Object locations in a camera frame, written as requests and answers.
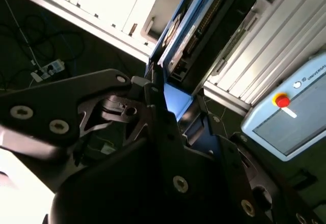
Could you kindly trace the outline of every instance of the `blue metal frame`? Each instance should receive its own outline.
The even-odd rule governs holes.
[[[184,0],[181,0],[176,12],[172,16],[170,22],[167,24],[165,30],[163,31],[160,39],[157,42],[153,53],[156,53],[158,48],[162,46],[164,37],[166,36],[173,20],[176,18],[183,1]],[[176,31],[176,34],[174,35],[173,39],[170,41],[169,45],[166,47],[163,55],[158,61],[158,64],[162,65],[165,70],[165,98],[167,101],[167,106],[168,109],[176,115],[177,120],[179,120],[183,113],[188,109],[193,98],[191,97],[191,95],[179,90],[178,88],[175,88],[173,85],[167,84],[167,66],[173,58],[174,54],[177,52],[185,36],[190,32],[191,28],[197,27],[200,24],[202,18],[204,17],[212,2],[213,0],[193,0],[188,11],[183,17]]]
[[[301,81],[302,77],[306,77],[307,74],[314,74],[316,70],[323,67],[323,72],[318,72],[316,75],[311,77],[309,80],[302,82],[302,85],[299,89],[293,87],[293,84],[297,81]],[[307,148],[309,148],[314,143],[318,142],[320,139],[326,136],[326,130],[318,134],[316,137],[312,138],[310,141],[302,145],[300,148],[295,150],[289,155],[285,155],[274,148],[271,144],[257,135],[254,130],[257,126],[263,123],[266,119],[272,116],[275,112],[279,110],[279,108],[272,104],[272,99],[277,93],[286,93],[289,99],[291,100],[305,88],[307,88],[311,83],[316,81],[319,77],[326,73],[326,53],[321,54],[308,63],[303,65],[299,70],[297,70],[291,77],[289,77],[285,82],[283,82],[279,87],[277,87],[270,95],[265,97],[245,118],[242,123],[242,130],[245,134],[251,137],[254,141],[259,143],[261,146],[266,148],[276,157],[281,159],[282,161],[288,161],[293,157],[297,156],[299,153],[303,152]]]

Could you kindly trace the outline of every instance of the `control box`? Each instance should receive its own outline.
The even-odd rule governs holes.
[[[282,161],[326,136],[326,52],[316,55],[245,117],[242,130]]]

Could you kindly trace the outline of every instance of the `screw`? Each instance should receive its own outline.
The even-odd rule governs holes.
[[[188,191],[188,183],[181,176],[175,176],[173,178],[173,185],[178,190],[178,192],[186,193]]]
[[[302,215],[297,213],[295,216],[296,216],[296,218],[297,218],[297,220],[299,221],[300,224],[307,224],[306,219],[304,219]]]
[[[248,139],[247,139],[244,135],[241,135],[240,138],[241,138],[241,140],[244,141],[245,143],[248,142]]]
[[[158,92],[158,89],[156,87],[152,87],[152,90]]]
[[[248,216],[251,216],[251,217],[255,216],[255,209],[248,200],[242,200],[241,206]]]
[[[13,118],[27,120],[33,117],[33,110],[27,106],[18,105],[10,109],[10,114]]]
[[[220,122],[220,119],[217,116],[213,116],[213,120],[215,120],[217,123]]]
[[[66,134],[69,131],[69,125],[63,120],[53,120],[49,124],[50,131],[55,134]]]
[[[122,83],[126,82],[126,79],[120,75],[117,76],[117,80]]]

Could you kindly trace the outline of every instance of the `floor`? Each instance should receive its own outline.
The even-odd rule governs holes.
[[[78,32],[83,37],[85,43],[85,48],[82,48],[80,39],[76,39],[73,35],[56,35],[51,38],[55,49],[51,47],[51,43],[48,41],[43,42],[39,49],[45,50],[47,56],[55,51],[55,59],[71,59],[74,55],[77,55],[79,51],[83,51],[79,58],[67,62],[67,69],[69,76],[86,74],[98,70],[103,70],[107,68],[114,68],[121,70],[128,76],[138,75],[143,76],[145,71],[145,64],[141,61],[130,57],[129,55],[115,49],[109,44],[99,40],[93,35],[86,33],[85,31],[79,29],[71,23],[67,23],[63,19],[51,14],[48,11],[43,10],[39,6],[26,1],[26,0],[8,0],[12,11],[14,12],[20,25],[28,25],[31,31],[30,36],[38,38],[39,35],[45,34],[47,37],[50,34],[57,33],[62,30]],[[10,15],[8,7],[3,0],[0,0],[0,75],[3,74],[6,82],[10,81],[10,86],[7,87],[8,90],[19,90],[27,88],[31,82],[30,70],[33,68],[30,60],[21,51],[21,47],[18,45],[19,41],[17,38],[12,38],[13,35],[8,37],[8,35],[14,33],[19,36],[17,32],[19,31]],[[37,16],[36,20],[28,19]],[[46,29],[39,29],[45,23]],[[13,29],[13,32],[8,31],[8,26]],[[23,47],[25,52],[28,53],[28,49]],[[39,59],[41,65],[46,65],[47,62]],[[20,70],[22,71],[16,75],[13,79],[12,76],[15,75]],[[240,132],[240,124],[243,117],[235,114],[234,112],[225,109],[223,106],[217,104],[214,101],[208,101],[207,106],[209,110],[222,117],[221,122],[221,133],[226,134],[226,136],[232,135],[234,132]],[[110,145],[113,144],[113,148],[116,143],[119,143],[119,135],[121,133],[121,128],[118,125],[100,132],[91,138],[91,148],[94,147],[95,151],[90,149],[90,154],[93,157],[97,157],[98,145],[103,145],[103,139]],[[274,168],[283,174],[292,185],[297,183],[302,176],[296,177],[296,174],[301,170],[305,169],[309,171],[312,175],[315,175],[318,179],[316,183],[312,186],[299,192],[303,199],[311,207],[316,207],[317,204],[326,199],[326,147],[324,143],[318,143],[307,151],[294,158],[289,162],[281,162],[274,156],[269,154],[266,150],[259,147],[255,142],[248,141],[248,146],[255,152],[257,152],[261,157],[267,159]],[[316,211],[320,216],[326,218],[324,206],[319,206]]]

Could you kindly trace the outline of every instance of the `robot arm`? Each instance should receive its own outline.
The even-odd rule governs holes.
[[[49,223],[157,217],[192,222],[318,221],[237,137],[233,143],[217,134],[217,122],[200,95],[178,126],[167,110],[161,69],[155,66],[150,74],[152,80],[129,80],[119,71],[104,70],[1,97],[2,147],[52,164],[63,164],[80,136],[111,121],[126,123],[121,150],[62,184]]]

